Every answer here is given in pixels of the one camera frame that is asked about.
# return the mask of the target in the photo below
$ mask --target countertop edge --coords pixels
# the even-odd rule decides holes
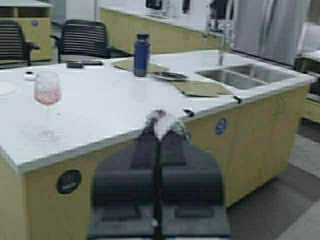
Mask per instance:
[[[237,106],[238,105],[236,104],[236,101],[234,101],[234,102],[230,102],[230,103],[225,104],[224,106],[222,106],[223,108],[221,106],[220,107],[213,107],[211,109],[197,112],[196,116],[194,116],[194,117],[183,116],[183,117],[180,117],[180,119],[186,123],[186,122],[189,122],[192,120],[196,120],[199,118],[209,116],[211,114],[220,113],[222,111],[226,111],[226,110],[235,108]],[[126,141],[133,140],[133,139],[137,138],[141,132],[142,132],[142,129],[130,131],[126,134],[122,134],[122,135],[114,136],[114,137],[104,139],[104,140],[101,140],[98,142],[90,143],[89,145],[80,146],[80,147],[74,148],[72,150],[67,150],[64,152],[54,154],[52,156],[38,158],[38,159],[35,159],[33,161],[29,161],[29,162],[23,163],[23,164],[14,163],[14,161],[12,161],[12,159],[6,154],[5,151],[2,150],[2,148],[0,148],[0,150],[2,150],[2,151],[0,151],[0,154],[2,154],[3,156],[8,156],[8,157],[4,157],[4,158],[9,162],[9,164],[12,166],[12,168],[15,170],[15,172],[17,174],[23,175],[28,172],[35,171],[35,170],[38,170],[41,168],[45,168],[47,166],[57,164],[57,163],[63,162],[65,160],[68,160],[71,158],[75,158],[75,157],[78,157],[81,155],[89,154],[89,153],[94,152],[96,150],[100,150],[103,148],[114,146],[116,144],[121,144]]]
[[[227,111],[227,110],[236,108],[240,105],[244,105],[244,104],[248,104],[248,103],[251,103],[254,101],[262,100],[262,99],[277,95],[279,93],[287,92],[292,89],[297,89],[299,87],[303,87],[305,85],[311,84],[314,81],[314,77],[311,77],[311,76],[310,77],[302,76],[300,78],[305,78],[305,79],[302,79],[301,81],[299,81],[297,83],[293,83],[292,85],[287,86],[287,87],[281,87],[279,89],[271,90],[267,94],[266,93],[257,94],[255,96],[243,99],[243,102],[241,104],[237,104],[237,101],[234,100],[234,101],[231,101],[230,103],[227,103],[223,106],[213,107],[210,109],[199,111],[193,117],[188,117],[186,115],[186,116],[180,117],[180,119],[184,123],[187,123],[187,122],[190,122],[190,121],[193,121],[196,119],[207,117],[212,114],[217,114],[217,113],[220,113],[223,111]],[[89,145],[77,147],[72,150],[64,151],[64,152],[61,152],[61,153],[58,153],[58,154],[55,154],[55,155],[52,155],[49,157],[35,159],[33,161],[23,163],[23,164],[15,164],[14,161],[6,154],[6,152],[1,147],[0,147],[0,153],[8,161],[8,163],[12,166],[12,168],[15,170],[15,172],[17,174],[23,175],[23,174],[26,174],[31,171],[35,171],[35,170],[38,170],[38,169],[41,169],[41,168],[44,168],[44,167],[47,167],[47,166],[50,166],[50,165],[53,165],[56,163],[63,162],[67,159],[75,158],[75,157],[78,157],[81,155],[85,155],[85,154],[94,152],[96,150],[100,150],[103,148],[114,146],[116,144],[120,144],[120,143],[123,143],[126,141],[133,140],[139,136],[141,131],[142,131],[142,129],[130,131],[126,134],[114,136],[114,137],[111,137],[108,139],[104,139],[104,140],[101,140],[98,142],[91,143]]]
[[[53,8],[52,4],[48,4],[45,2],[39,2],[39,4],[11,4],[11,3],[7,3],[7,4],[0,4],[0,7],[12,7],[12,8]]]

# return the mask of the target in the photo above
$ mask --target white plate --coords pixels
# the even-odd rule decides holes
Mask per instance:
[[[188,80],[188,77],[186,75],[182,75],[176,72],[167,72],[167,71],[161,71],[161,72],[152,72],[152,76],[163,79],[167,81],[186,81]]]
[[[21,89],[8,82],[0,81],[0,99],[6,99],[20,93]]]

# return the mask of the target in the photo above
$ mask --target drawer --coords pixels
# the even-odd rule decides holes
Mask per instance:
[[[320,123],[320,103],[306,100],[302,117],[313,122]]]

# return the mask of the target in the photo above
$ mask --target cardboard sheet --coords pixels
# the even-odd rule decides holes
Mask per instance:
[[[172,84],[183,94],[198,97],[219,97],[219,94],[232,95],[233,93],[216,82],[203,81],[172,81]]]
[[[116,61],[111,64],[114,67],[119,68],[119,69],[127,70],[130,72],[134,71],[134,59],[133,58]],[[167,72],[168,70],[169,70],[169,68],[167,68],[167,67],[162,67],[162,66],[158,66],[156,64],[149,63],[147,73],[150,74],[150,73],[155,73],[155,72]]]

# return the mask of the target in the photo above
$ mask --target mesh chair back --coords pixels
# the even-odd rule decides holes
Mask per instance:
[[[28,60],[24,34],[13,20],[0,20],[0,60]]]
[[[61,55],[105,57],[108,46],[107,28],[101,22],[68,20],[62,27]]]

